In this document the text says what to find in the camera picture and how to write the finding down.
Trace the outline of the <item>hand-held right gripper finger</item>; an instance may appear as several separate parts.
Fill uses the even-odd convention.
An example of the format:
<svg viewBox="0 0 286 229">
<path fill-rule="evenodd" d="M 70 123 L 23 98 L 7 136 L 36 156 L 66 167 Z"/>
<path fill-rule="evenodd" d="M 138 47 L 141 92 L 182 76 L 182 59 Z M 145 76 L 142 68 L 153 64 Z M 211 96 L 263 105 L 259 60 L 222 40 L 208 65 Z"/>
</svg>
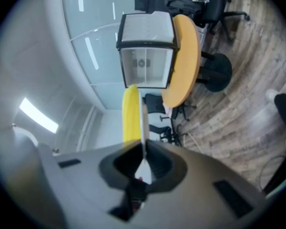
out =
<svg viewBox="0 0 286 229">
<path fill-rule="evenodd" d="M 146 104 L 143 102 L 141 92 L 139 92 L 139 116 L 143 158 L 135 172 L 135 178 L 150 185 L 152 183 L 152 172 L 147 161 L 147 140 L 149 139 L 148 111 Z"/>
</svg>

